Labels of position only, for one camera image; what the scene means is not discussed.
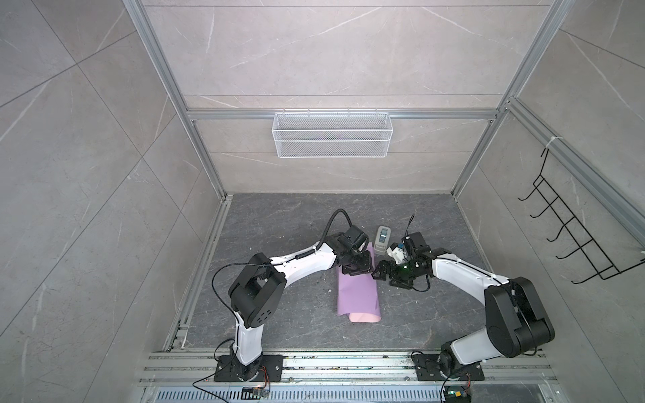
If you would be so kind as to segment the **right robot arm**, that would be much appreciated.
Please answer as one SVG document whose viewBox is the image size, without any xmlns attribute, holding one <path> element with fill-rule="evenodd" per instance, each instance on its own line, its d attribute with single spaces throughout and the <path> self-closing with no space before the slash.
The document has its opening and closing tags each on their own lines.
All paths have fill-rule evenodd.
<svg viewBox="0 0 645 403">
<path fill-rule="evenodd" d="M 435 278 L 458 287 L 485 308 L 485 327 L 442 346 L 439 362 L 450 375 L 487 359 L 536 352 L 554 340 L 555 329 L 532 282 L 507 278 L 472 265 L 453 252 L 431 249 L 421 233 L 405 236 L 386 250 L 372 276 L 412 290 L 414 280 Z"/>
</svg>

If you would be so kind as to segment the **pink wrapping paper sheet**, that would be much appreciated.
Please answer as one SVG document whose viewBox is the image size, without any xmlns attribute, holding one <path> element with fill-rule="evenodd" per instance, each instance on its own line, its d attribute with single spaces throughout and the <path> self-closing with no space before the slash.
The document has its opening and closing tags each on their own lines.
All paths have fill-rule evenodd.
<svg viewBox="0 0 645 403">
<path fill-rule="evenodd" d="M 371 274 L 345 275 L 337 268 L 337 315 L 352 323 L 377 323 L 381 320 L 377 282 Z"/>
</svg>

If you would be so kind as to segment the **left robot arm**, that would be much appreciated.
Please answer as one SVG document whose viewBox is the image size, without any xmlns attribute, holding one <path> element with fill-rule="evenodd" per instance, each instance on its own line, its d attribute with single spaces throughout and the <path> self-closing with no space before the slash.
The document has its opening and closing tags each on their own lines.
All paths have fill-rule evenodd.
<svg viewBox="0 0 645 403">
<path fill-rule="evenodd" d="M 228 290 L 236 319 L 233 353 L 237 362 L 249 366 L 260 359 L 264 325 L 277 312 L 287 287 L 337 266 L 349 270 L 351 275 L 373 270 L 368 243 L 368 235 L 351 226 L 290 255 L 252 256 Z"/>
</svg>

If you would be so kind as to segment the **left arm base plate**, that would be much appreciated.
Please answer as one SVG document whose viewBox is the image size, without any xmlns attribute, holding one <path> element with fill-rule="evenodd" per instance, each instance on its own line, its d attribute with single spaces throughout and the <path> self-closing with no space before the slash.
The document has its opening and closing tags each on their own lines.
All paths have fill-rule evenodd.
<svg viewBox="0 0 645 403">
<path fill-rule="evenodd" d="M 214 382 L 279 382 L 282 379 L 283 355 L 261 355 L 248 365 L 240 363 L 234 355 L 223 355 L 218 359 Z"/>
</svg>

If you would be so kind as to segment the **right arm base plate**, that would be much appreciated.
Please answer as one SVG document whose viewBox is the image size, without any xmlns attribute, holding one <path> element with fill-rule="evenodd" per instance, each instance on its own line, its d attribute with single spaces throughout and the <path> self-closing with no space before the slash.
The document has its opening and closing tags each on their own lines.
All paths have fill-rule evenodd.
<svg viewBox="0 0 645 403">
<path fill-rule="evenodd" d="M 410 358 L 419 381 L 483 381 L 485 379 L 479 362 L 463 365 L 445 354 L 420 352 L 412 352 Z"/>
</svg>

